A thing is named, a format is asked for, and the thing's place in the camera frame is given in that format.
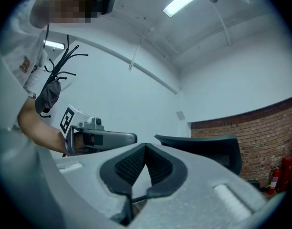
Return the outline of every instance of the white shirt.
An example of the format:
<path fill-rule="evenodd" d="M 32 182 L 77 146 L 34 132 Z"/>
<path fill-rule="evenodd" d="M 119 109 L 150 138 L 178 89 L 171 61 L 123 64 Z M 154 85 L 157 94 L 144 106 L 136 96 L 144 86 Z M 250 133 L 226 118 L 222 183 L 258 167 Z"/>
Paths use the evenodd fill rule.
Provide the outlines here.
<path fill-rule="evenodd" d="M 47 58 L 43 49 L 45 31 L 30 23 L 35 1 L 23 0 L 5 23 L 0 36 L 0 53 L 6 65 L 34 98 L 34 86 Z"/>

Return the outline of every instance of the hand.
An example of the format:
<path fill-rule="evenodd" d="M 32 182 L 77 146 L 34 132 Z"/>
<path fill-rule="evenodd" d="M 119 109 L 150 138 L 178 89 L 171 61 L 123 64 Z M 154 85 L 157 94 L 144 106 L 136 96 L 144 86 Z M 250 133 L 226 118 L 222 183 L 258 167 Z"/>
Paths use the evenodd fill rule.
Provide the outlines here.
<path fill-rule="evenodd" d="M 81 132 L 74 133 L 74 148 L 77 155 L 85 155 L 94 153 L 95 149 L 86 147 L 83 142 L 83 134 Z"/>

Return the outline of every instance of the black mesh panel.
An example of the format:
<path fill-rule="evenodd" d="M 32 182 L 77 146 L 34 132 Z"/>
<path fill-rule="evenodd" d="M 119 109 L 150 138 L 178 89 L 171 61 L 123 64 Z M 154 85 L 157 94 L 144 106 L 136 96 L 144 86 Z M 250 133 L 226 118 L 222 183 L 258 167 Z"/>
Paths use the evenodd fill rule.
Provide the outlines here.
<path fill-rule="evenodd" d="M 150 148 L 146 149 L 146 165 L 152 185 L 163 181 L 173 171 L 171 162 Z"/>
<path fill-rule="evenodd" d="M 229 155 L 204 155 L 207 158 L 213 159 L 216 162 L 220 163 L 221 165 L 223 165 L 226 168 L 229 168 L 230 166 L 230 159 L 229 159 Z"/>
<path fill-rule="evenodd" d="M 145 147 L 115 165 L 118 176 L 133 186 L 145 165 Z"/>

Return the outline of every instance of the red fire extinguisher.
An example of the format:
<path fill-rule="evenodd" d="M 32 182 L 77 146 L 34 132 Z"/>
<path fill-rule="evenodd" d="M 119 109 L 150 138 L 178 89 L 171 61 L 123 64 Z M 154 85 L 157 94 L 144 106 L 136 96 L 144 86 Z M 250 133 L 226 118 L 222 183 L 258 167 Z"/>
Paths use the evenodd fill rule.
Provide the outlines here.
<path fill-rule="evenodd" d="M 276 186 L 276 183 L 279 180 L 280 175 L 281 175 L 281 169 L 276 167 L 274 172 L 273 172 L 272 180 L 271 180 L 271 183 L 270 183 L 270 186 L 269 186 L 269 189 L 268 189 L 268 194 L 269 195 L 272 195 L 274 193 L 275 186 Z"/>

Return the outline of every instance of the black chair back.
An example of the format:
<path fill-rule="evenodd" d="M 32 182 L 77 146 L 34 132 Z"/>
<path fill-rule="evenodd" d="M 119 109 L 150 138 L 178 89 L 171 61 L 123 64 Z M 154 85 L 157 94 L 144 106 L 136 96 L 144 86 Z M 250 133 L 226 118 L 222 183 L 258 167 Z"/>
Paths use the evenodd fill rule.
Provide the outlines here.
<path fill-rule="evenodd" d="M 213 159 L 234 172 L 241 171 L 240 147 L 235 135 L 209 138 L 187 138 L 155 135 L 161 145 Z"/>

